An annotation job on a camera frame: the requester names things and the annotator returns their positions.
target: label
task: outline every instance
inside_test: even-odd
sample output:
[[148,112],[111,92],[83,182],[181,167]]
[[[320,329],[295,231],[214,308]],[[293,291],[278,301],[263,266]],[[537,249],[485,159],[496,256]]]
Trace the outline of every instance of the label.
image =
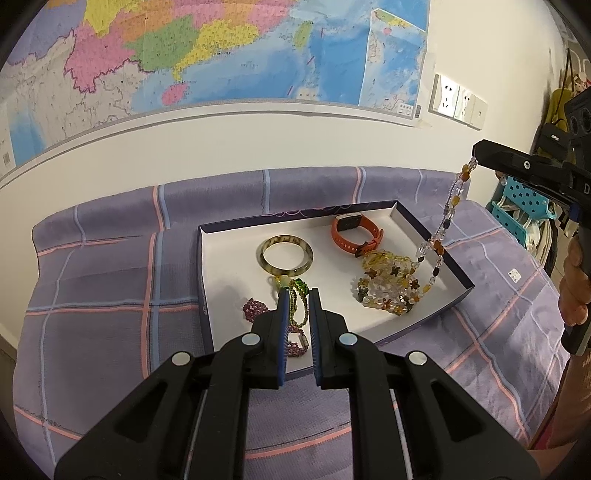
[[517,283],[519,280],[521,280],[521,274],[516,269],[511,270],[509,272],[509,276],[514,283]]
[[0,105],[0,178],[16,166],[8,127],[7,106],[3,103]]

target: yellow province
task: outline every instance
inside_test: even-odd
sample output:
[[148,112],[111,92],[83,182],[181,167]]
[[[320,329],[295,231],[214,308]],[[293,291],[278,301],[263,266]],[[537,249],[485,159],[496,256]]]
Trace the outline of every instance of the yellow province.
[[209,60],[216,53],[248,45],[258,37],[258,28],[251,24],[232,26],[228,20],[214,20],[204,24],[193,48],[173,68],[173,78],[180,82],[181,72],[200,61]]
[[407,22],[406,20],[403,20],[402,18],[397,17],[396,15],[392,15],[386,12],[386,10],[377,8],[376,10],[374,10],[374,13],[376,17],[378,17],[382,22],[387,23],[390,27],[408,28],[413,26],[412,23]]
[[84,21],[94,29],[97,37],[109,33],[111,23],[121,10],[136,11],[143,0],[87,0]]

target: box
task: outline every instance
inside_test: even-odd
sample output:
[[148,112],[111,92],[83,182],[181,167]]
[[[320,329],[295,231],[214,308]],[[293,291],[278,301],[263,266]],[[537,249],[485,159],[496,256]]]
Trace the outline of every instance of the box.
[[[345,317],[350,331],[383,345],[416,328],[452,307],[468,295],[473,283],[447,253],[433,288],[409,312],[396,316],[385,310],[363,305],[357,300],[357,282],[363,277],[361,258],[355,258],[335,245],[330,227],[336,215],[361,212],[384,229],[381,249],[415,258],[418,246],[429,239],[427,229],[400,203],[372,202],[298,212],[263,215],[199,228],[197,236],[197,281],[199,282],[200,321],[207,353],[219,350],[227,341],[249,332],[242,306],[250,298],[264,302],[270,310],[277,306],[274,278],[258,262],[261,244],[276,235],[303,238],[314,252],[314,261],[299,278],[310,289],[317,287],[322,306]],[[363,228],[342,232],[357,244],[370,240]],[[265,258],[278,268],[294,268],[304,259],[297,245],[276,244]],[[415,273],[421,285],[431,277],[437,255],[429,250]],[[298,299],[297,323],[303,321],[304,308]],[[310,339],[309,324],[303,327]],[[292,341],[297,335],[290,334]],[[310,372],[310,349],[299,358],[288,358],[288,378]]]

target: jade bangle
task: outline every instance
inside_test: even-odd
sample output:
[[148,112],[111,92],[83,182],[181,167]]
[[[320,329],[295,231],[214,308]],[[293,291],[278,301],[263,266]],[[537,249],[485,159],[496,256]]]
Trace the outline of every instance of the jade bangle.
[[[273,265],[271,265],[267,260],[265,260],[265,251],[271,245],[281,243],[298,245],[304,252],[306,252],[306,255],[308,257],[306,263],[301,267],[292,268],[290,270],[283,270],[282,268],[273,267]],[[261,245],[261,253],[259,254],[259,262],[261,264],[261,267],[274,277],[279,277],[281,275],[287,275],[288,277],[297,277],[298,275],[302,275],[302,273],[304,273],[311,267],[312,260],[314,260],[314,254],[312,252],[311,246],[308,245],[308,243],[302,240],[300,237],[293,235],[277,235],[273,238],[270,238]]]

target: wall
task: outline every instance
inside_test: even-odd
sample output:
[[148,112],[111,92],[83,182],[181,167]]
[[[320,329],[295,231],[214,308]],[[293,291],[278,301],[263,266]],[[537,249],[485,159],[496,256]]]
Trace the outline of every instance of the wall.
[[[17,344],[35,286],[32,227],[76,203],[146,185],[259,168],[361,164],[457,171],[481,138],[529,151],[548,88],[556,87],[564,62],[560,36],[543,0],[432,0],[428,34],[436,70],[488,102],[483,131],[431,113],[418,128],[286,113],[213,116],[76,148],[4,186],[0,335]],[[484,205],[495,185],[491,171],[477,169],[469,198]]]

